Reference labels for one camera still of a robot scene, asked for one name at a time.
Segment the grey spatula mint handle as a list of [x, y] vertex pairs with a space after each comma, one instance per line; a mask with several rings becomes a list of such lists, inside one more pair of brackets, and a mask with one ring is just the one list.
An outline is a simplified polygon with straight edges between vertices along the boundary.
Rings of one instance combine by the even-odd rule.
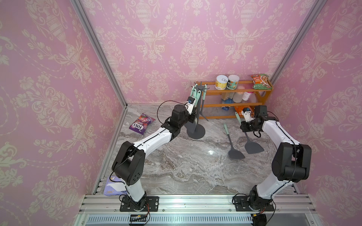
[[203, 108], [204, 108], [204, 103], [205, 103], [205, 97], [206, 97], [206, 92], [207, 92], [207, 85], [204, 84], [204, 85], [200, 85], [200, 88], [201, 88], [201, 107], [200, 107], [200, 115], [203, 114]]
[[236, 150], [233, 146], [233, 143], [232, 143], [232, 140], [231, 140], [231, 137], [230, 137], [230, 134], [229, 134], [229, 130], [228, 130], [228, 127], [226, 125], [226, 123], [223, 124], [224, 126], [224, 129], [225, 129], [225, 132], [227, 134], [227, 137], [228, 137], [228, 140], [230, 142], [230, 146], [231, 146], [231, 149], [230, 151], [228, 152], [228, 156], [230, 159], [232, 160], [242, 160], [242, 159], [245, 159], [245, 155], [239, 151], [239, 150]]
[[[236, 115], [236, 118], [237, 118], [238, 122], [239, 122], [240, 125], [241, 125], [241, 122], [242, 122], [242, 121], [241, 121], [240, 116], [238, 115], [237, 112], [235, 113], [235, 115]], [[259, 145], [258, 143], [256, 143], [256, 142], [253, 142], [253, 141], [250, 140], [247, 132], [244, 132], [244, 133], [245, 133], [246, 138], [247, 138], [247, 142], [246, 142], [246, 144], [245, 144], [245, 150], [246, 150], [246, 152], [247, 152], [248, 154], [256, 154], [256, 153], [261, 153], [261, 152], [264, 151], [264, 148], [263, 148], [262, 146], [260, 146], [260, 145]]]

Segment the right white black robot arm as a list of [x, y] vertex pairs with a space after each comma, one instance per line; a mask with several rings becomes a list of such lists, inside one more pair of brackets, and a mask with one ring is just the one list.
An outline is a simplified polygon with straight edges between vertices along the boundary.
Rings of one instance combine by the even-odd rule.
[[284, 188], [308, 179], [312, 149], [288, 134], [275, 115], [268, 115], [265, 105], [257, 105], [254, 112], [245, 107], [241, 114], [244, 121], [240, 122], [240, 129], [244, 133], [264, 132], [277, 148], [271, 163], [272, 173], [249, 193], [250, 208], [264, 210]]

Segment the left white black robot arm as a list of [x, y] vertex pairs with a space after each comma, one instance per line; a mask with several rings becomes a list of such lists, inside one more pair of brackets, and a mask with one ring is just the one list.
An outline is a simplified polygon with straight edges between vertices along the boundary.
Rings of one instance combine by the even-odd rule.
[[112, 165], [112, 173], [125, 185], [127, 195], [123, 201], [128, 199], [138, 210], [146, 205], [147, 195], [140, 181], [145, 159], [153, 151], [175, 139], [188, 122], [194, 122], [196, 109], [191, 103], [177, 104], [171, 116], [156, 132], [134, 143], [125, 141], [121, 145]]

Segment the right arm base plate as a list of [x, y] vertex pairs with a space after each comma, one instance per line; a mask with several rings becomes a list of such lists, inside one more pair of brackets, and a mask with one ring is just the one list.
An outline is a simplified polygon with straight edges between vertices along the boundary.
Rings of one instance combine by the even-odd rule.
[[274, 211], [275, 208], [272, 204], [272, 200], [262, 198], [250, 198], [248, 196], [235, 196], [232, 198], [232, 204], [237, 212], [262, 212], [262, 211]]

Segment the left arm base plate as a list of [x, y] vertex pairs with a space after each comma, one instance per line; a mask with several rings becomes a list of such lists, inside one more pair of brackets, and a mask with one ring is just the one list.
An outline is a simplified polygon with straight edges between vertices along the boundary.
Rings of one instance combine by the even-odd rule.
[[157, 212], [159, 206], [159, 196], [145, 196], [138, 202], [128, 196], [121, 198], [120, 212], [145, 211]]

